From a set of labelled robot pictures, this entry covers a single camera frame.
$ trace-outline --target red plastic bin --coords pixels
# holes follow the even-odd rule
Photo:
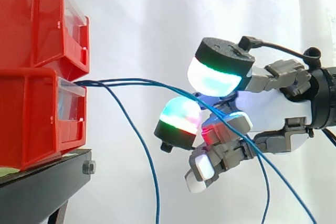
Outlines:
[[[89,20],[73,0],[0,0],[0,67],[89,72]]]
[[[26,170],[85,144],[85,88],[47,68],[0,69],[0,94],[0,167]]]

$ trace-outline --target black sensor cap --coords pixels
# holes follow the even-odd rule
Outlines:
[[[216,38],[204,38],[195,58],[211,69],[241,77],[249,73],[255,62],[255,58],[237,44]]]

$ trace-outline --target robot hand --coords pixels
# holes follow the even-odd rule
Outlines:
[[[249,50],[261,46],[297,56],[309,69],[293,59],[264,68],[253,66],[255,60]],[[258,132],[254,142],[262,152],[286,153],[313,137],[313,129],[336,125],[336,68],[322,68],[320,56],[316,48],[301,55],[251,37],[243,37],[238,44],[205,38],[188,78],[198,91],[194,95],[214,106],[233,128],[244,135]],[[205,108],[184,99],[189,101],[173,107],[171,102],[167,104],[162,115],[179,111],[179,116],[168,121],[160,117],[154,134],[163,141],[164,151],[170,152],[173,146],[193,150],[185,179],[190,191],[197,193],[216,181],[220,173],[256,154],[213,114],[202,124],[204,143],[193,148],[200,112]]]

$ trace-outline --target black cable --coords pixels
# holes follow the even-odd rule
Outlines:
[[[299,52],[295,52],[295,51],[293,51],[289,48],[286,48],[286,47],[283,47],[283,46],[280,46],[280,45],[276,45],[276,44],[273,44],[273,43],[269,43],[269,42],[262,42],[261,46],[262,47],[269,47],[269,48],[273,48],[273,49],[285,52],[287,54],[298,57],[302,60],[318,60],[321,57],[321,56],[315,56],[314,57],[314,56],[303,55],[303,54],[300,54]]]
[[[323,129],[322,132],[330,140],[330,142],[336,147],[336,136],[328,129]]]

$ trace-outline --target blue wire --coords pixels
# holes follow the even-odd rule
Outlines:
[[[128,115],[125,107],[122,105],[121,101],[119,100],[119,98],[116,96],[116,94],[113,93],[113,91],[105,84],[99,82],[99,81],[87,81],[87,84],[89,83],[93,83],[97,86],[101,86],[103,88],[106,88],[108,90],[108,92],[114,97],[115,101],[117,102],[117,104],[119,105],[120,109],[122,110],[122,112],[124,113],[125,117],[127,118],[128,122],[130,123],[131,127],[133,128],[133,130],[135,131],[136,135],[138,136],[145,152],[146,152],[146,156],[148,158],[149,164],[151,166],[151,171],[152,171],[152,175],[153,175],[153,180],[154,180],[154,185],[155,185],[155,194],[156,194],[156,215],[155,215],[155,223],[159,224],[160,222],[160,192],[159,192],[159,183],[157,181],[157,175],[155,172],[155,168],[154,168],[154,163],[153,163],[153,159],[151,157],[151,154],[148,150],[148,147],[144,141],[144,139],[142,138],[140,132],[138,131],[137,127],[134,125],[133,121],[131,120],[130,116]]]
[[[161,83],[161,82],[153,81],[153,80],[142,79],[142,78],[122,78],[122,79],[102,80],[101,82],[118,82],[118,81],[142,81],[142,82],[152,83],[152,84],[154,84],[153,86],[160,86],[160,87],[170,89],[170,90],[172,90],[172,91],[174,91],[178,94],[184,95],[184,96],[190,98],[191,100],[197,101],[198,103],[202,104],[204,107],[206,107],[212,113],[214,113],[219,118],[219,120],[222,123],[224,123],[224,125],[226,127],[228,127],[232,132],[234,132],[236,135],[241,137],[245,142],[247,142],[253,148],[253,150],[256,152],[256,154],[260,155],[260,157],[262,157],[266,161],[266,163],[272,167],[272,169],[278,174],[278,176],[281,178],[281,180],[286,184],[286,186],[289,188],[289,190],[293,193],[295,198],[298,200],[298,202],[304,208],[304,210],[306,211],[306,213],[308,214],[308,216],[312,220],[312,222],[314,224],[317,223],[314,216],[312,215],[312,213],[310,212],[310,210],[306,206],[306,204],[303,202],[303,200],[300,198],[300,196],[297,194],[297,192],[294,190],[294,188],[291,186],[291,184],[286,180],[286,178],[280,172],[280,170],[259,150],[259,148],[253,143],[253,141],[248,139],[245,135],[241,134],[241,132],[237,131],[230,124],[228,124],[225,120],[223,120],[221,115],[216,111],[216,108],[206,104],[205,102],[203,102],[202,100],[193,96],[192,94],[190,94],[187,91],[184,91],[182,89],[179,89],[179,88],[176,88],[176,87],[173,87],[173,86],[170,86],[170,85],[166,85],[166,84]],[[79,82],[77,82],[77,84],[81,85],[81,83],[85,83],[85,82],[87,82],[87,81],[79,81]]]
[[[225,117],[226,115],[220,111],[219,109],[215,108],[216,111],[222,116],[222,117]],[[249,137],[249,135],[246,135],[246,137],[248,139],[250,139],[250,141],[252,141],[252,139]],[[271,200],[271,191],[270,191],[270,186],[269,186],[269,180],[268,180],[268,176],[267,176],[267,172],[266,172],[266,169],[265,169],[265,166],[263,164],[263,161],[261,160],[261,157],[260,155],[257,153],[257,158],[258,158],[258,161],[259,161],[259,164],[260,164],[260,167],[261,167],[261,170],[263,172],[263,175],[264,175],[264,179],[265,179],[265,184],[266,184],[266,192],[267,192],[267,200],[266,200],[266,206],[265,206],[265,210],[264,210],[264,214],[262,215],[262,220],[261,220],[261,224],[264,224],[265,223],[265,220],[266,220],[266,216],[267,216],[267,212],[268,212],[268,208],[269,208],[269,203],[270,203],[270,200]]]

